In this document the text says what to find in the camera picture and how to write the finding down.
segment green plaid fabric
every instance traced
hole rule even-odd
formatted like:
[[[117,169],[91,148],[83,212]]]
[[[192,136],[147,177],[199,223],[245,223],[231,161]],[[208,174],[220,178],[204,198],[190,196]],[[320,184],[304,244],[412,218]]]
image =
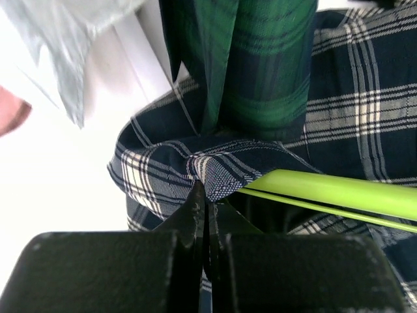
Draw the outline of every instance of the green plaid fabric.
[[[317,0],[160,0],[176,79],[184,62],[207,88],[198,132],[299,138]]]

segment plaid shirt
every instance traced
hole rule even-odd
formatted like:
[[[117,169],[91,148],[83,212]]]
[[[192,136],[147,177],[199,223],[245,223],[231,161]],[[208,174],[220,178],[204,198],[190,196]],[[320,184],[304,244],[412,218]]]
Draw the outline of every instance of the plaid shirt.
[[[160,7],[173,77],[183,61],[207,89],[198,132],[219,122],[259,139],[300,136],[317,0],[160,0]]]
[[[130,229],[159,225],[181,206],[196,179],[210,201],[277,168],[416,186],[414,2],[398,1],[387,11],[316,14],[306,121],[297,140],[198,134],[196,125],[205,118],[199,104],[208,93],[192,78],[132,118],[109,164],[114,182],[137,201],[128,210]],[[417,311],[415,234],[333,215],[320,215],[291,233],[371,237],[388,258],[405,302]],[[210,290],[207,282],[203,289]]]

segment green plastic rod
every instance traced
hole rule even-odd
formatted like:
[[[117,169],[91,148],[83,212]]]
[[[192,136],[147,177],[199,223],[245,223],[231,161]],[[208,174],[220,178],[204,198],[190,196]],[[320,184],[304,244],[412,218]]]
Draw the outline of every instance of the green plastic rod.
[[[367,223],[373,223],[373,224],[377,224],[377,225],[381,225],[381,226],[396,228],[398,230],[405,230],[405,231],[411,231],[412,233],[417,233],[417,226],[413,226],[413,225],[409,225],[409,224],[402,224],[402,223],[394,222],[394,221],[391,221],[391,220],[385,220],[383,218],[366,216],[366,215],[362,215],[362,214],[358,214],[358,213],[354,213],[354,212],[347,212],[347,211],[343,211],[343,210],[339,210],[339,209],[334,209],[332,207],[324,207],[322,205],[317,205],[317,204],[314,204],[314,203],[308,203],[308,202],[304,202],[304,201],[300,201],[300,200],[294,200],[294,199],[286,198],[286,197],[283,197],[283,196],[278,196],[278,195],[275,195],[275,194],[267,194],[265,192],[252,190],[252,189],[247,189],[247,188],[241,188],[239,190],[239,192],[241,192],[243,194],[250,194],[252,196],[256,196],[256,197],[260,197],[260,198],[264,198],[264,199],[269,199],[269,200],[274,200],[274,201],[278,201],[278,202],[283,202],[283,203],[296,205],[298,207],[305,207],[306,209],[311,209],[311,210],[315,210],[315,211],[319,211],[319,212],[344,216],[344,217],[347,217],[347,218],[353,218],[355,220],[361,220],[361,221],[367,222]]]
[[[417,220],[417,189],[372,181],[275,170],[247,188]]]

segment white table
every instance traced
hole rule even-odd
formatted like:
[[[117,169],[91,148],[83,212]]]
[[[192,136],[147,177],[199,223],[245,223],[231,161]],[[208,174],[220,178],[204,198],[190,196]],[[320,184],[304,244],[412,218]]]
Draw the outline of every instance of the white table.
[[[336,2],[338,7],[357,5],[321,0],[319,8]],[[22,248],[38,233],[127,229],[124,194],[109,178],[106,164],[129,117],[169,90],[157,1],[149,0],[139,17],[156,55],[144,35],[138,39],[127,31],[132,17],[94,43],[87,63],[83,130],[45,104],[7,62],[0,62],[0,70],[8,73],[0,84],[17,94],[25,91],[34,106],[23,126],[0,138],[0,291]],[[0,59],[7,58],[5,53],[0,51]],[[128,57],[137,54],[136,59]],[[155,65],[156,58],[162,67]]]

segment navy blue plaid cloth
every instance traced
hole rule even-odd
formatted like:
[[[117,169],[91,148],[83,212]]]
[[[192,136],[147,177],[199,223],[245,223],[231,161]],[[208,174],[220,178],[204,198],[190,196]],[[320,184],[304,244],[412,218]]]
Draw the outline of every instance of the navy blue plaid cloth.
[[[137,202],[134,231],[151,230],[181,206],[195,180],[210,201],[278,168],[417,185],[417,5],[317,13],[302,136],[294,142],[200,136],[207,92],[192,78],[136,115],[121,132],[108,169]],[[392,220],[403,223],[415,221]],[[385,253],[405,303],[417,311],[417,237],[334,215],[291,233],[350,233]],[[210,291],[207,281],[203,289]],[[209,301],[209,294],[203,292]]]

